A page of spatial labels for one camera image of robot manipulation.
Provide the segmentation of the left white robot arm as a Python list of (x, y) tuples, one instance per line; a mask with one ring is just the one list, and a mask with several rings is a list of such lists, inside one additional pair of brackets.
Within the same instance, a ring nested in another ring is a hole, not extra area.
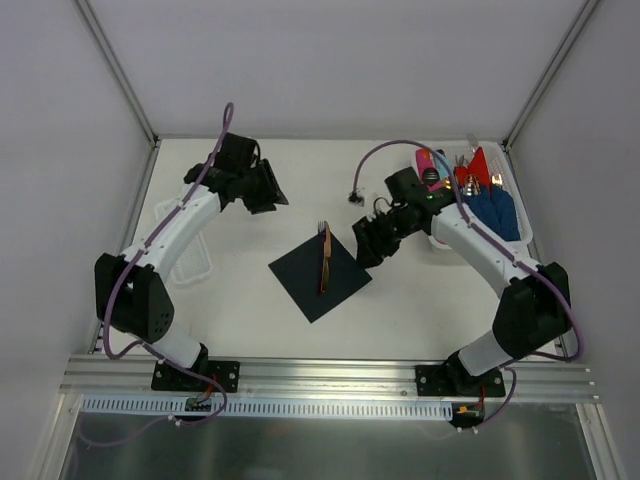
[(108, 335), (117, 330), (175, 367), (174, 378), (185, 389), (206, 384), (206, 347), (175, 325), (165, 281), (200, 231), (235, 201), (251, 214), (271, 212), (288, 202), (258, 142), (226, 133), (207, 160), (186, 173), (177, 199), (149, 233), (122, 253), (97, 259), (96, 314), (109, 358), (120, 356)]

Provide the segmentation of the dark purple fork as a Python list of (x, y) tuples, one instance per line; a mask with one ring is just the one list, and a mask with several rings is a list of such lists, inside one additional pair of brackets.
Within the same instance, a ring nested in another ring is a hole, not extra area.
[(320, 239), (321, 239), (321, 244), (322, 244), (322, 261), (323, 261), (323, 240), (324, 240), (324, 238), (323, 238), (323, 234), (321, 233), (321, 230), (322, 230), (322, 223), (323, 223), (323, 222), (324, 222), (324, 221), (320, 221), (320, 222), (318, 223), (318, 236), (320, 237)]

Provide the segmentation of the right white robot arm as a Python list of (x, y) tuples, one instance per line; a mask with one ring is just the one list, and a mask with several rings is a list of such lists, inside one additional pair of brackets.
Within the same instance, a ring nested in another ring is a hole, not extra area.
[(518, 255), (473, 217), (456, 190), (431, 190), (412, 168), (394, 173), (385, 183), (393, 199), (390, 209), (364, 216), (352, 227), (357, 264), (377, 267), (397, 252), (403, 239), (423, 232), (458, 253), (499, 299), (491, 328), (444, 361), (439, 381), (448, 382), (459, 395), (470, 395), (487, 373), (539, 352), (571, 329), (563, 267)]

